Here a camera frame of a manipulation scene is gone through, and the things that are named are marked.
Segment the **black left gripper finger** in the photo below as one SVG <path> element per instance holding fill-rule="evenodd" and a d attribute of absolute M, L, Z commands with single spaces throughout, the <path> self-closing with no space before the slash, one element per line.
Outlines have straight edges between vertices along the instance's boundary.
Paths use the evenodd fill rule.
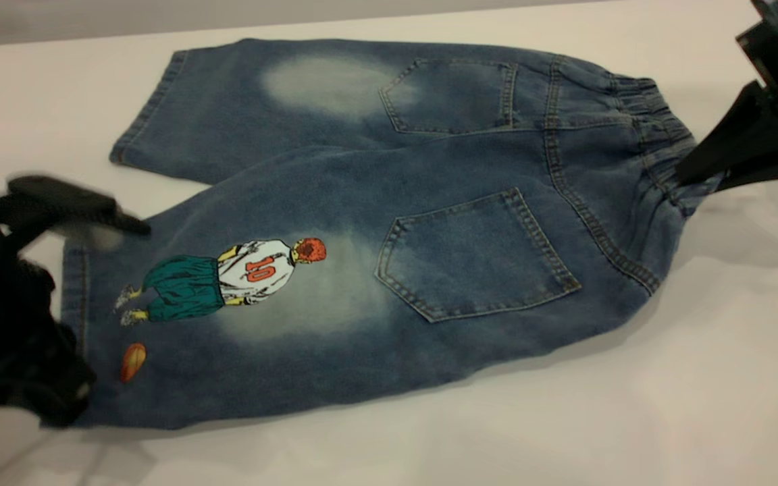
<path fill-rule="evenodd" d="M 121 233 L 149 235 L 151 226 L 121 209 L 114 197 L 48 175 L 8 181 L 8 196 L 19 223 L 104 225 Z"/>

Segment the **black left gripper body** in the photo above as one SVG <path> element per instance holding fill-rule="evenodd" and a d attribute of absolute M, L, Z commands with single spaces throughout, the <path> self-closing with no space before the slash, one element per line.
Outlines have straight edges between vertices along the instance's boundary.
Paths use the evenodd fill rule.
<path fill-rule="evenodd" d="M 86 410 L 96 375 L 51 314 L 50 273 L 20 255 L 55 222 L 43 213 L 8 234 L 0 224 L 0 407 L 62 428 Z"/>

